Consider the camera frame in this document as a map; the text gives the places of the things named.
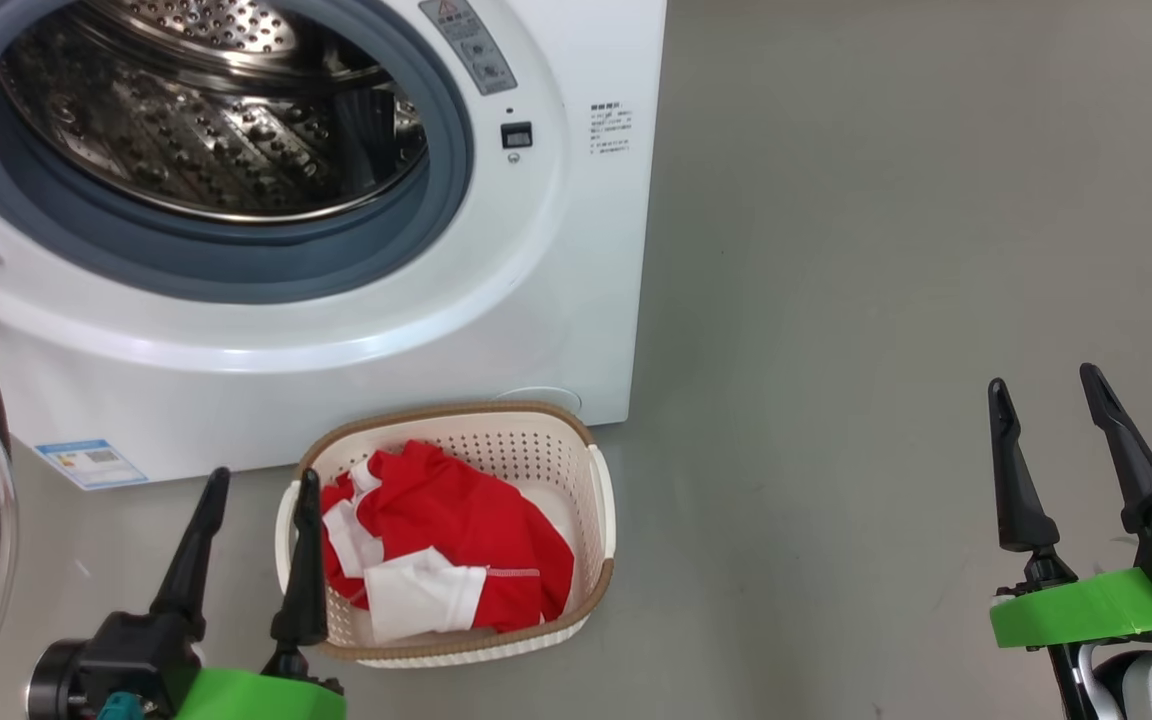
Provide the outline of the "white front-load washing machine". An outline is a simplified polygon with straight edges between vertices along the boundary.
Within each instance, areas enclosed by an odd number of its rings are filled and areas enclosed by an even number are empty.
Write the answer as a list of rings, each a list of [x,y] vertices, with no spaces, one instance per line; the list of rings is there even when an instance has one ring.
[[[274,468],[347,420],[529,386],[626,420],[669,0],[470,0],[518,82],[492,96],[420,0],[393,3],[472,122],[448,232],[378,282],[260,305],[134,290],[10,234],[0,382],[28,455],[59,473],[36,445],[105,439],[150,483]]]

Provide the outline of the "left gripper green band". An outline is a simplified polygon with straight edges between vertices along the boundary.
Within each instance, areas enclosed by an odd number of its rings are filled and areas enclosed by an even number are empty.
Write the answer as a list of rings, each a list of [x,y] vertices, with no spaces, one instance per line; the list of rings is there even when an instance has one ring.
[[[166,570],[151,614],[113,612],[86,641],[58,641],[28,683],[28,720],[346,720],[335,679],[317,679],[302,647],[328,638],[319,475],[303,471],[291,511],[275,650],[259,673],[205,667],[204,598],[212,541],[227,510],[230,469],[212,470]]]

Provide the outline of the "cream basket with brown rim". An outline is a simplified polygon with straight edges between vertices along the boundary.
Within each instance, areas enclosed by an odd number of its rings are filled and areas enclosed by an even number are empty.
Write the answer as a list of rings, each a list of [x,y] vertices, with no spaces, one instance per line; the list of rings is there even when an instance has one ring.
[[[406,414],[351,420],[308,448],[300,470],[324,480],[408,439],[426,441],[538,502],[571,541],[575,571],[564,611],[552,623],[520,632],[433,632],[381,643],[366,611],[338,592],[326,594],[325,655],[381,669],[482,664],[558,646],[579,632],[611,585],[616,552],[616,506],[611,471],[593,433],[558,406],[493,402],[422,407]]]

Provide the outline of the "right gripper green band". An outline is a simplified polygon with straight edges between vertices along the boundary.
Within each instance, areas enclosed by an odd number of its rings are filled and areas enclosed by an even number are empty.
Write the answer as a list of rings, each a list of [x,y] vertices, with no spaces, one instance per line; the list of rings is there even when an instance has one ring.
[[[1126,532],[1152,523],[1152,450],[1102,370],[1079,365],[1089,414],[1111,450]],[[1152,582],[1138,568],[1079,579],[1056,551],[1061,536],[1044,511],[1020,447],[1021,424],[1005,379],[987,387],[998,546],[1025,559],[1018,583],[996,589],[990,624],[996,647],[1048,647],[1152,632]]]

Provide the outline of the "grey warning sticker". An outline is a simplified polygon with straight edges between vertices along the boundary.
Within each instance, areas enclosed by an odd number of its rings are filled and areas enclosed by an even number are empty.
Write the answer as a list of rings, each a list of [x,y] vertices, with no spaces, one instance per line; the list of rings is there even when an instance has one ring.
[[[503,51],[470,0],[420,0],[419,9],[448,41],[480,94],[518,88]]]

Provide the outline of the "blue energy label sticker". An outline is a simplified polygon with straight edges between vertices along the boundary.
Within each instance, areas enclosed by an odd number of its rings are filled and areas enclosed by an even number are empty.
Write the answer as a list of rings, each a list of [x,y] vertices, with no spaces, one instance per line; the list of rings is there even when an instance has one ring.
[[[146,473],[142,473],[141,469],[105,439],[36,445],[33,450],[51,468],[84,491],[150,483]]]

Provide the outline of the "red and white garment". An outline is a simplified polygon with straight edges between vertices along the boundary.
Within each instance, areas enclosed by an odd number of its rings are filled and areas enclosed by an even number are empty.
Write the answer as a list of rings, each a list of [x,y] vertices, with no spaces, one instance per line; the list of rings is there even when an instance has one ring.
[[[410,441],[320,492],[326,583],[366,611],[371,638],[518,632],[556,620],[570,543],[518,488]]]

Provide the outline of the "round white filter cover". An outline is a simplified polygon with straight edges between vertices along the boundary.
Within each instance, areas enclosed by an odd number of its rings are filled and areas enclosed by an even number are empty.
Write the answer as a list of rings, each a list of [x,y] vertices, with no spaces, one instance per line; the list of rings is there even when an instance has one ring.
[[[559,407],[566,414],[579,414],[582,400],[570,389],[553,386],[529,386],[508,389],[493,397],[494,402],[511,402],[511,404],[545,404]]]

